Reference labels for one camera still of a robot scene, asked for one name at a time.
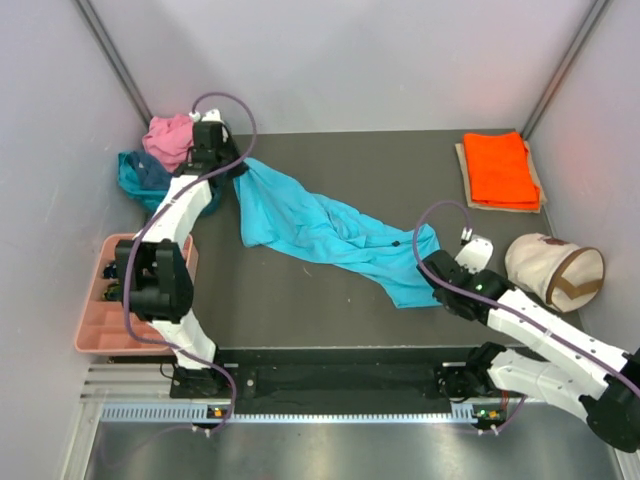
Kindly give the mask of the light blue t shirt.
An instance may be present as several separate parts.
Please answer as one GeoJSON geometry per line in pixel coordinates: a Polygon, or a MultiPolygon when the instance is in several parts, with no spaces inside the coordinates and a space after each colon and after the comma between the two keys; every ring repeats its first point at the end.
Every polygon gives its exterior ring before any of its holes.
{"type": "Polygon", "coordinates": [[[398,309],[439,305],[418,271],[411,231],[309,192],[257,159],[246,165],[246,173],[233,181],[244,246],[359,274],[381,286],[398,309]]]}

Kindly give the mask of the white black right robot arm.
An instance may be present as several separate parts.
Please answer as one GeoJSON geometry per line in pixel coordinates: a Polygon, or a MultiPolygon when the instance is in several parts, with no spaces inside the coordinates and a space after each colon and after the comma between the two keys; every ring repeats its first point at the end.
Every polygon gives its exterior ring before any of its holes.
{"type": "Polygon", "coordinates": [[[506,277],[473,272],[444,250],[418,271],[445,309],[512,337],[539,355],[483,347],[466,380],[476,394],[506,389],[537,398],[583,420],[611,447],[639,449],[639,355],[599,341],[538,305],[506,277]]]}

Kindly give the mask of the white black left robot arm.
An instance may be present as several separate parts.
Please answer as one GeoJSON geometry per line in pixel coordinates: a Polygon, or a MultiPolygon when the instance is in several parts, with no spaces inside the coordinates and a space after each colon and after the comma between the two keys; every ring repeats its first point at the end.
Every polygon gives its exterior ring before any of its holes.
{"type": "Polygon", "coordinates": [[[229,176],[247,167],[225,122],[211,114],[193,125],[193,144],[148,223],[114,254],[124,326],[143,345],[175,356],[172,396],[236,394],[233,377],[216,362],[217,346],[193,310],[194,285],[183,248],[201,212],[229,176]]]}

